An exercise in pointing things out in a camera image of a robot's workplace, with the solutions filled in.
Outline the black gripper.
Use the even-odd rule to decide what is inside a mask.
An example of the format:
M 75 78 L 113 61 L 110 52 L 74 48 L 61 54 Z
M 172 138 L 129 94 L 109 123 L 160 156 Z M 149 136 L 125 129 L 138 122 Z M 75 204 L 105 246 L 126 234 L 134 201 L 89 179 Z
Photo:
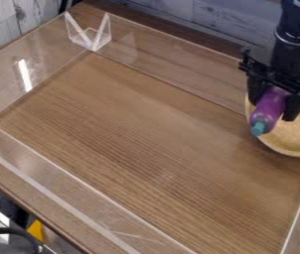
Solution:
M 294 121 L 300 114 L 300 74 L 278 71 L 271 66 L 272 52 L 266 49 L 243 49 L 239 69 L 247 74 L 247 93 L 256 105 L 270 85 L 287 90 L 292 95 L 286 98 L 284 121 Z

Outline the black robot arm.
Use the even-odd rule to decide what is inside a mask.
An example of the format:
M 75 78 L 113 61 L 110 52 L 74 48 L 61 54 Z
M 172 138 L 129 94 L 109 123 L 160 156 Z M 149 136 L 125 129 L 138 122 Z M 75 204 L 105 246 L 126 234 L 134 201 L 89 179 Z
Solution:
M 282 0 L 274 41 L 266 49 L 244 48 L 239 68 L 247 74 L 247 94 L 256 105 L 270 86 L 288 93 L 283 120 L 300 114 L 300 0 Z

